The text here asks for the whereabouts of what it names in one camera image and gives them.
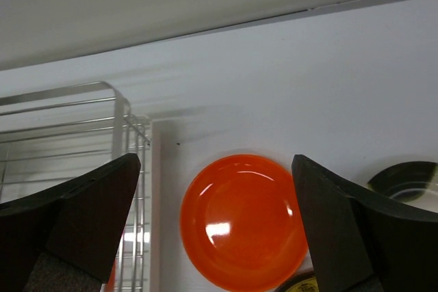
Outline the orange plate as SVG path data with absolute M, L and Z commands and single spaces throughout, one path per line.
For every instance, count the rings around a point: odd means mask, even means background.
M 307 253 L 292 174 L 259 155 L 202 169 L 183 197 L 180 233 L 193 266 L 227 291 L 273 289 Z

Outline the brown gold patterned plate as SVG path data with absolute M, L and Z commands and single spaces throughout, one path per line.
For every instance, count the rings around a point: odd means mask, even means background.
M 274 292 L 319 292 L 313 271 L 295 275 L 277 287 Z

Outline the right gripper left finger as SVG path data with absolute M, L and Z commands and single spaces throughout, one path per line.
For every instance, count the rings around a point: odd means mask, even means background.
M 140 173 L 134 153 L 1 204 L 2 291 L 100 291 Z

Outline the cream plate with black patch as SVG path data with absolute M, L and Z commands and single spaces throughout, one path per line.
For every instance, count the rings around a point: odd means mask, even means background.
M 437 196 L 437 162 L 408 161 L 392 165 L 374 175 L 367 186 L 403 203 Z

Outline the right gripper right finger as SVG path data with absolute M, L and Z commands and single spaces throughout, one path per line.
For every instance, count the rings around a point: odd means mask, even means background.
M 437 214 L 295 155 L 292 175 L 320 291 L 436 291 Z

